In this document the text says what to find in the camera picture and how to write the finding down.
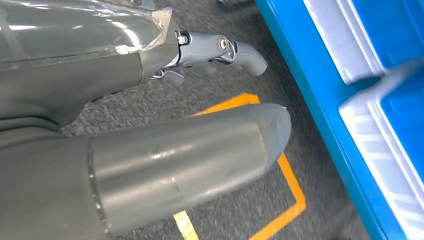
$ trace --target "orange floor marking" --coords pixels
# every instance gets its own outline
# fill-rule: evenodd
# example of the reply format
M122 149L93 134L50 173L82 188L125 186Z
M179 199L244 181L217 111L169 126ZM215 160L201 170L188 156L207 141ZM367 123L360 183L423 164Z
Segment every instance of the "orange floor marking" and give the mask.
M232 109L248 104L259 104L259 97L254 94L243 93L234 98L231 98L227 101L214 105L204 111L194 114L210 114L213 112L223 111L227 109ZM298 181L296 180L295 174L292 171L292 168L287 161L286 155L284 153L278 159L278 165L281 168L282 173L284 174L288 186L291 189L291 192L294 195L296 203L291 206L288 210L283 212L276 219L271 221L267 226L258 231L253 235L249 240L268 240L278 231L283 229L288 223L293 221L297 216L299 216L306 209L306 199L299 186ZM199 237L193 227L192 222L190 221L189 216L186 211L181 211L173 215L176 224L184 237L184 240L199 240Z
M282 174L284 174L287 180L288 186L294 195L296 203L283 212L280 216L268 223L264 228L253 235L249 240L267 240L270 239L274 234L278 233L287 224L297 218L306 209L306 199L296 180L295 174L287 161L286 155L283 153L278 159L278 165L281 168Z

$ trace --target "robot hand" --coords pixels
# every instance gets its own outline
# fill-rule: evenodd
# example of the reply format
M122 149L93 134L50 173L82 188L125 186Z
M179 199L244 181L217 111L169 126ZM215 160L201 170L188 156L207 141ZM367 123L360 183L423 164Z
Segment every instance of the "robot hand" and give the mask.
M152 78L164 79L175 85L184 82L184 75L175 68L195 67L205 74L212 74L218 64L244 69L251 76L262 75L267 61L252 46L228 39L224 35L200 31L176 31L178 55Z

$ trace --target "transparent plastic film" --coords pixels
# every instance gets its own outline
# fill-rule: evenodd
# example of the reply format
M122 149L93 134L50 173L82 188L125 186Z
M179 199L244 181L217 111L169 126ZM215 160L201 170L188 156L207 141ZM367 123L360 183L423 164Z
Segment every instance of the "transparent plastic film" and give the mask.
M0 0L0 64L50 65L143 52L165 42L171 8L110 2Z

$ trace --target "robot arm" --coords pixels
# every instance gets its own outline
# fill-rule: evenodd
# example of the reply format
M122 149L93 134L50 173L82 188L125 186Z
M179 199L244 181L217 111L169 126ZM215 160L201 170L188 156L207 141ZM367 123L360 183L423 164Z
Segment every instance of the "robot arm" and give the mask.
M259 178L288 142L290 116L276 104L61 132L106 94L181 83L177 68L265 71L251 46L180 31L167 9L0 0L0 28L0 239L112 239Z

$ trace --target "screw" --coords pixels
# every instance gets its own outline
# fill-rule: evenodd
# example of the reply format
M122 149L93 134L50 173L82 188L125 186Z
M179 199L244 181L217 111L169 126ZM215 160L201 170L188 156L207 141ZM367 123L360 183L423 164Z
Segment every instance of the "screw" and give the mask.
M218 48L223 53L228 50L228 40L224 36L218 37Z
M187 44L189 42L189 38L187 36L184 36L184 35L178 36L176 38L176 40L178 41L179 45L184 45L184 44Z

